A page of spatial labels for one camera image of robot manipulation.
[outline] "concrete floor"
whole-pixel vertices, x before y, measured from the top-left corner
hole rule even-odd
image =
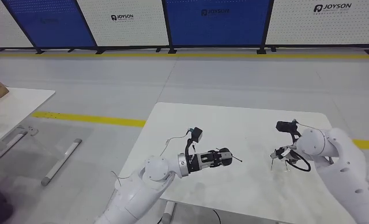
[[[145,120],[156,102],[310,111],[326,114],[353,138],[369,139],[368,64],[359,59],[0,57],[0,81],[56,90],[40,108],[56,113]],[[110,171],[121,170],[140,128],[40,118],[25,122],[40,133],[26,136],[0,159],[0,191],[16,207],[8,224],[93,223],[114,191]],[[83,144],[47,187],[40,186],[75,138]],[[140,223],[156,223],[164,206],[159,201]],[[222,223],[272,223],[219,215]],[[217,222],[212,210],[184,205],[178,205],[173,221]]]

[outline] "table leg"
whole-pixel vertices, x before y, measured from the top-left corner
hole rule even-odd
[[[81,144],[81,139],[75,139],[73,144],[68,148],[68,150],[64,154],[64,158],[57,161],[54,167],[47,173],[47,175],[42,179],[41,185],[47,186],[53,176],[58,172],[58,170],[63,166],[63,164],[67,161],[71,153],[77,148],[79,144]]]
[[[167,201],[167,205],[165,206],[163,218],[161,219],[161,222],[163,224],[171,224],[172,218],[173,218],[173,212],[176,207],[176,203],[172,201]]]
[[[19,134],[17,134],[13,139],[11,139],[10,142],[5,144],[4,142],[0,141],[0,146],[3,148],[3,150],[0,152],[0,158],[12,148],[19,140],[21,140],[22,137],[24,137],[27,134],[27,131],[22,131]]]

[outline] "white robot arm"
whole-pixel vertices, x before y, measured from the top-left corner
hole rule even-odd
[[[329,192],[350,213],[355,222],[369,224],[369,169],[363,152],[341,129],[310,128],[300,135],[297,124],[296,120],[277,123],[278,131],[291,134],[293,145],[275,150],[271,154],[272,159],[285,158],[291,166],[303,171],[311,169],[307,160],[314,161],[317,172]],[[334,157],[338,157],[335,162],[332,160]],[[295,166],[298,160],[305,161],[308,168]]]
[[[194,128],[189,129],[189,132],[191,138],[187,141],[184,154],[173,159],[157,156],[148,158],[145,165],[123,181],[112,202],[95,224],[134,224],[151,209],[170,186],[175,175],[182,178],[206,167],[227,166],[232,163],[232,154],[227,148],[189,155],[189,147],[193,142],[200,141],[202,130]],[[162,182],[160,187],[155,189],[145,183],[144,174],[151,181]]]

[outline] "wire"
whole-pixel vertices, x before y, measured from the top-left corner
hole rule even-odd
[[[307,165],[307,169],[302,169],[302,168],[300,168],[300,167],[298,167],[298,166],[295,166],[294,164],[292,164],[292,162],[290,161],[290,160],[286,160],[286,162],[290,165],[290,166],[292,166],[293,168],[296,168],[296,169],[298,169],[298,170],[301,170],[301,171],[304,171],[304,172],[310,172],[310,170],[311,170],[311,166],[310,166],[310,164],[308,163],[308,161],[305,159],[305,158],[303,158],[300,154],[298,154],[297,152],[295,152],[295,151],[293,151],[293,150],[291,150],[290,151],[290,153],[292,153],[293,152],[293,154],[296,154],[301,160],[303,160],[304,162],[305,162],[305,164]]]
[[[169,142],[172,140],[172,139],[177,139],[177,138],[184,138],[185,136],[187,136],[187,134],[189,134],[189,131],[187,131],[187,133],[183,136],[183,137],[172,137],[172,138],[169,138],[167,140],[167,142],[165,142],[165,149],[161,152],[160,156],[162,156],[162,154],[164,153],[164,151],[167,149],[168,145],[169,145]]]
[[[122,187],[122,184],[121,184],[121,181],[119,180],[119,179],[127,179],[127,178],[129,178],[129,177],[118,177],[118,175],[114,172],[114,171],[112,171],[111,170],[111,172],[114,174],[114,176],[116,177],[116,179],[118,180],[118,182],[119,182],[119,185]]]
[[[219,224],[221,224],[221,220],[220,220],[220,217],[219,217],[219,215],[218,215],[217,211],[215,211],[215,210],[213,210],[213,211],[214,211],[214,212],[215,212],[215,214],[218,216]]]
[[[299,125],[301,125],[301,126],[305,126],[305,127],[311,128],[311,129],[316,129],[316,130],[318,130],[318,131],[322,134],[322,136],[323,136],[323,140],[324,140],[324,145],[323,145],[323,149],[322,149],[322,151],[321,151],[319,154],[323,153],[324,148],[325,148],[325,136],[324,136],[324,133],[323,133],[320,129],[317,129],[317,128],[314,128],[314,127],[311,127],[311,126],[308,126],[308,125],[303,125],[303,124],[300,124],[300,123],[298,123],[298,122],[297,122],[297,124],[299,124]]]
[[[242,162],[242,160],[240,160],[240,159],[236,158],[235,156],[233,156],[233,155],[232,155],[232,157],[233,157],[233,158],[235,158],[235,159],[237,159],[237,160],[239,160],[240,162]]]

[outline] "tabletop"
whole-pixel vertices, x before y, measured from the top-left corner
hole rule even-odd
[[[276,130],[276,123],[293,119],[318,129],[332,128],[320,113],[158,103],[119,176],[129,176],[147,157],[160,155],[167,139],[196,126],[203,130],[197,153],[227,147],[243,162],[233,160],[226,167],[176,177],[162,199],[283,223],[355,223],[324,186],[313,163],[306,173],[292,167],[278,169],[284,163],[274,161],[276,168],[271,171],[270,154],[292,144],[288,133]],[[184,152],[187,139],[171,140],[163,156],[176,158]]]
[[[55,94],[52,90],[8,88],[0,98],[0,140]]]

